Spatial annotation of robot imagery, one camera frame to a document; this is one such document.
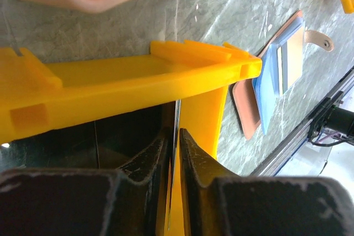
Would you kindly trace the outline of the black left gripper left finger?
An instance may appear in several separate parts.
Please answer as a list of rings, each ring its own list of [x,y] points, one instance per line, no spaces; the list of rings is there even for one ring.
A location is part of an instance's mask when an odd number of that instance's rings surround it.
[[[2,235],[163,235],[170,130],[121,167],[1,173]]]

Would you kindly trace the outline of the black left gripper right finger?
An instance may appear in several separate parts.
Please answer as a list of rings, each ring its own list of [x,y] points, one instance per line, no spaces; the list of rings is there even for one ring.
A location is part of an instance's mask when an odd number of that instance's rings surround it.
[[[353,234],[353,203],[336,180],[240,177],[179,135],[186,235]]]

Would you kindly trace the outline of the black card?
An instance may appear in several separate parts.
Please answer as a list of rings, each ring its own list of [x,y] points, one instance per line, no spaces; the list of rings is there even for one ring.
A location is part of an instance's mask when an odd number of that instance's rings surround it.
[[[170,154],[170,168],[171,168],[171,182],[170,182],[170,196],[169,196],[169,211],[168,211],[168,230],[170,230],[171,223],[171,207],[173,197],[173,186],[175,176],[176,152],[178,146],[179,122],[180,122],[181,100],[174,102],[174,123],[173,123],[173,141]]]

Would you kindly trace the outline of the pink leather card holder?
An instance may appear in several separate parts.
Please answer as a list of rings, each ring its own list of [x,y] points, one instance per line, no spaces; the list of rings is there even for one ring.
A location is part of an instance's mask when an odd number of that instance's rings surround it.
[[[316,30],[305,27],[302,11],[295,12],[286,23],[273,35],[270,41],[259,52],[262,60],[261,74],[256,78],[235,83],[232,97],[240,119],[243,135],[250,140],[258,127],[267,133],[275,104],[279,95],[278,48],[288,35],[292,35],[300,27],[304,27],[304,43],[314,44],[327,52],[334,49],[330,37]]]

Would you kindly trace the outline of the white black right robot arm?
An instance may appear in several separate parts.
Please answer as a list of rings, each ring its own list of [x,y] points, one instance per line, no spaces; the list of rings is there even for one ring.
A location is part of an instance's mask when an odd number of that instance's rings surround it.
[[[337,142],[324,144],[319,141],[314,141],[317,133],[321,133],[323,129],[331,129],[340,133],[343,138]],[[353,112],[339,107],[331,107],[323,114],[318,114],[310,124],[308,132],[308,142],[314,146],[327,148],[336,146],[342,143],[353,145]]]

